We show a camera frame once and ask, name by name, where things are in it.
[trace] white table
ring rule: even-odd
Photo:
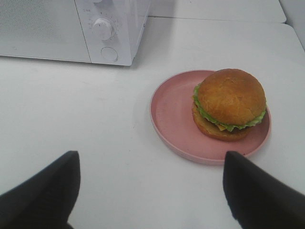
[[[278,0],[152,0],[151,16],[284,23]]]
[[[149,116],[168,77],[228,67],[258,78],[271,111],[271,136],[250,159],[305,193],[305,54],[294,30],[164,18],[148,19],[132,67],[0,59],[0,193],[78,150],[81,189],[69,219],[76,229],[240,228],[223,167],[173,153]]]

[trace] microwave door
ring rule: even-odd
[[[91,62],[74,0],[0,0],[0,55]]]

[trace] green lettuce leaf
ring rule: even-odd
[[[264,110],[259,116],[257,116],[255,119],[247,122],[245,125],[229,125],[229,124],[225,124],[225,123],[221,123],[219,121],[217,121],[216,119],[214,119],[213,117],[211,117],[202,107],[201,107],[201,104],[198,100],[198,89],[200,87],[200,84],[198,84],[197,86],[195,86],[194,88],[194,101],[195,101],[195,104],[197,106],[197,109],[199,111],[199,113],[201,114],[201,116],[203,118],[206,118],[208,121],[210,121],[211,123],[214,123],[214,124],[217,124],[217,125],[222,125],[224,128],[226,128],[226,130],[228,131],[233,131],[234,128],[238,128],[238,129],[244,129],[246,128],[247,126],[254,126],[258,123],[261,123],[263,118],[264,118],[264,115],[266,114],[266,110]]]

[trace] microwave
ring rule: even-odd
[[[0,55],[129,66],[151,0],[0,0]]]

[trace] burger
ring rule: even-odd
[[[247,136],[266,113],[263,87],[251,74],[222,69],[195,86],[192,114],[199,130],[224,141]]]

